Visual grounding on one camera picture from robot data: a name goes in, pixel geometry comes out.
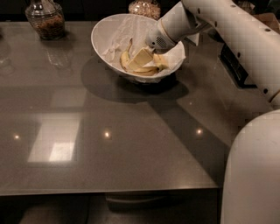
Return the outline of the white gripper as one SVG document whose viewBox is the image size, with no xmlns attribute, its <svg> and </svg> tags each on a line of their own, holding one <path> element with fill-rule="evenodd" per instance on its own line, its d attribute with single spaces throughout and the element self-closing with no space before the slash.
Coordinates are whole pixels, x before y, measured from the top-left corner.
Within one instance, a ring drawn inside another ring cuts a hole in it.
<svg viewBox="0 0 280 224">
<path fill-rule="evenodd" d="M 160 20 L 148 30 L 145 42 L 147 46 L 157 54 L 167 53 L 177 44 L 168 36 Z M 147 48 L 141 48 L 129 61 L 127 68 L 133 70 L 134 73 L 157 73 L 157 66 L 144 66 L 152 60 L 153 56 L 151 51 Z"/>
</svg>

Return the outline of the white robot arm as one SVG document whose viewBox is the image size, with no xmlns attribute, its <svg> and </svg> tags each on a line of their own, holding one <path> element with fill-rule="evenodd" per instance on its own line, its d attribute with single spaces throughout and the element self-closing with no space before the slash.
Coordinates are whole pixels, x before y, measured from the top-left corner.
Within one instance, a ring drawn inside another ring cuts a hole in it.
<svg viewBox="0 0 280 224">
<path fill-rule="evenodd" d="M 222 37 L 273 110 L 249 122 L 227 157 L 220 224 L 280 224 L 280 35 L 232 0 L 180 0 L 147 32 L 166 53 L 201 20 Z"/>
</svg>

